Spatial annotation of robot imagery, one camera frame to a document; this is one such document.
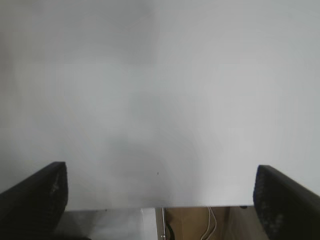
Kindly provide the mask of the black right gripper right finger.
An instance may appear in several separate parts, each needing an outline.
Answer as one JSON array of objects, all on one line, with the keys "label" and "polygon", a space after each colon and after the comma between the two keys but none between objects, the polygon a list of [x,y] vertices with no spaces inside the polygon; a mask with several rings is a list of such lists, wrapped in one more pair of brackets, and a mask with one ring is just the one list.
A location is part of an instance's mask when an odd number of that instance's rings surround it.
[{"label": "black right gripper right finger", "polygon": [[253,203],[270,240],[318,240],[320,197],[269,165],[259,165]]}]

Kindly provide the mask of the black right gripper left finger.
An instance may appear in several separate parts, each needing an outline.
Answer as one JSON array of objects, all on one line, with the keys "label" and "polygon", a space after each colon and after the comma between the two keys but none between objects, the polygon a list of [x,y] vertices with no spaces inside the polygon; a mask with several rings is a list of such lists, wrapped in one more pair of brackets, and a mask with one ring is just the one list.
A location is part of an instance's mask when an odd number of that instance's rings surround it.
[{"label": "black right gripper left finger", "polygon": [[65,162],[52,162],[0,194],[2,240],[49,240],[68,203]]}]

